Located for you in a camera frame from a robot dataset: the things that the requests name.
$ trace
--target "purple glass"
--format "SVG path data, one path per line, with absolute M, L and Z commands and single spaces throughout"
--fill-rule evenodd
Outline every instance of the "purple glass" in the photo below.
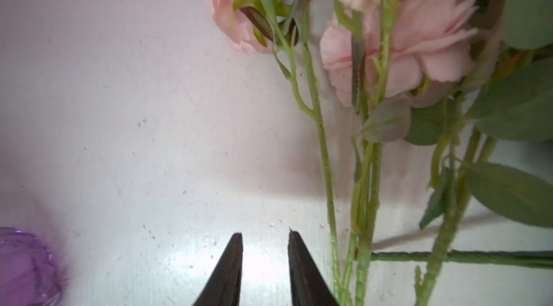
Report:
M 60 298 L 50 250 L 33 234 L 0 227 L 0 305 L 54 306 Z

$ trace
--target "purple vase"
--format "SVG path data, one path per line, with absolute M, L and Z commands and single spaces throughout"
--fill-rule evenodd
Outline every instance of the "purple vase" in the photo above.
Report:
M 0 305 L 54 306 L 60 298 L 50 250 L 33 234 L 0 227 Z

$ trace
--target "black pointed object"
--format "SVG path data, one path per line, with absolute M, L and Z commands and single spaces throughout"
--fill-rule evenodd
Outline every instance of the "black pointed object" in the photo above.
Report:
M 288 261 L 293 306 L 338 306 L 297 231 L 290 230 Z
M 242 279 L 242 234 L 234 233 L 193 306 L 238 306 Z

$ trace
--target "bouquet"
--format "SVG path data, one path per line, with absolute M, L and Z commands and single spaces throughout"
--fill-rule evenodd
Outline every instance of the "bouquet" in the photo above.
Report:
M 417 306 L 429 304 L 447 261 L 553 267 L 551 252 L 451 251 L 473 197 L 510 220 L 553 227 L 553 185 L 488 162 L 498 140 L 553 138 L 551 0 L 334 0 L 335 12 L 315 48 L 312 0 L 206 1 L 232 48 L 274 55 L 299 109 L 313 120 L 326 185 L 332 287 L 342 306 L 364 305 L 373 260 L 426 262 L 424 275 L 421 267 L 414 273 Z M 326 74 L 315 75 L 313 53 L 320 54 Z M 309 100 L 299 91 L 300 65 Z M 355 186 L 344 266 L 317 85 L 326 78 L 353 113 L 348 129 Z M 462 153 L 467 130 L 472 134 Z M 419 223 L 423 229 L 441 217 L 431 252 L 372 250 L 383 146 L 401 139 L 435 146 L 430 197 Z

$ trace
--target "white table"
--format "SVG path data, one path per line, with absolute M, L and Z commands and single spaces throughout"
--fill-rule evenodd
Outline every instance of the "white table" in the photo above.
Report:
M 318 32 L 327 4 L 315 2 Z M 349 117 L 321 86 L 344 250 Z M 236 231 L 241 305 L 290 305 L 289 228 L 331 276 L 313 123 L 270 56 L 228 48 L 204 0 L 0 0 L 0 123 L 0 219 L 56 229 L 66 305 L 189 305 Z M 431 152 L 386 147 L 376 248 L 431 247 L 408 235 L 426 205 Z M 552 152 L 501 144 L 493 159 L 546 177 Z M 21 199 L 35 203 L 16 211 Z M 553 247 L 553 231 L 476 203 L 456 249 Z M 374 263 L 367 304 L 413 304 L 414 267 Z M 552 285 L 551 271 L 451 263 L 432 305 L 547 306 Z

